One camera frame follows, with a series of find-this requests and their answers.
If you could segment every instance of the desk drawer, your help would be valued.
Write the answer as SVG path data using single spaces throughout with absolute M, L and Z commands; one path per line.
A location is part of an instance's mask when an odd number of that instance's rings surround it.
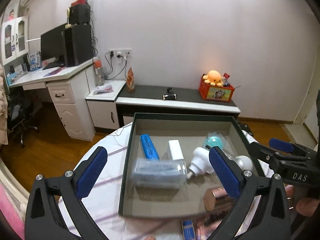
M 70 85 L 48 87 L 48 90 L 53 103 L 76 103 Z

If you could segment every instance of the cabinet door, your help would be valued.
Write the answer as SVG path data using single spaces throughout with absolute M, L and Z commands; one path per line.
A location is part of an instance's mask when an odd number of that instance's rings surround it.
M 15 19 L 2 24 L 1 30 L 1 56 L 2 65 L 6 65 L 16 58 L 15 54 Z
M 87 101 L 95 127 L 119 129 L 119 120 L 115 102 Z
M 15 46 L 16 57 L 29 52 L 28 47 L 28 17 L 23 16 L 15 19 Z
M 72 138 L 85 139 L 86 134 L 76 109 L 76 104 L 54 104 L 68 135 Z

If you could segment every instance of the speaker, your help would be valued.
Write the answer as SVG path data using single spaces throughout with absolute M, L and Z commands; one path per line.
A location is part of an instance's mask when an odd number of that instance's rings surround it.
M 91 26 L 72 25 L 61 32 L 67 67 L 78 66 L 93 57 Z
M 70 7 L 69 24 L 90 24 L 90 5 L 77 4 Z

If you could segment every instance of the blue bottle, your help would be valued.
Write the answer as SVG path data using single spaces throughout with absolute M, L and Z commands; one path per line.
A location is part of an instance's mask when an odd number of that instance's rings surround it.
M 156 148 L 154 147 L 149 135 L 148 134 L 140 135 L 140 140 L 141 140 L 142 148 L 146 158 L 151 160 L 160 160 L 158 153 L 156 151 Z

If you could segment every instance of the white door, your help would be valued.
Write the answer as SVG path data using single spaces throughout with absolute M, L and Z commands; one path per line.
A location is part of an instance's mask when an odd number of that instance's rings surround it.
M 303 124 L 305 118 L 307 117 L 312 105 L 316 101 L 318 90 L 320 88 L 320 44 L 317 50 L 317 56 L 315 61 L 315 67 L 311 77 L 310 85 L 304 101 L 300 107 L 300 110 L 293 121 L 294 124 Z
M 15 19 L 2 24 L 1 56 L 2 65 L 6 65 L 16 58 L 15 53 Z
M 87 101 L 95 127 L 119 129 L 119 120 L 115 102 Z
M 76 109 L 76 104 L 54 104 L 68 135 L 86 139 L 86 133 Z
M 316 101 L 313 102 L 313 105 L 306 119 L 304 120 L 304 123 L 309 128 L 310 132 L 313 134 L 313 137 L 317 140 L 319 136 L 319 127 L 318 127 L 318 119 L 317 119 Z
M 16 18 L 15 22 L 15 45 L 16 57 L 20 57 L 29 52 L 28 47 L 28 17 Z

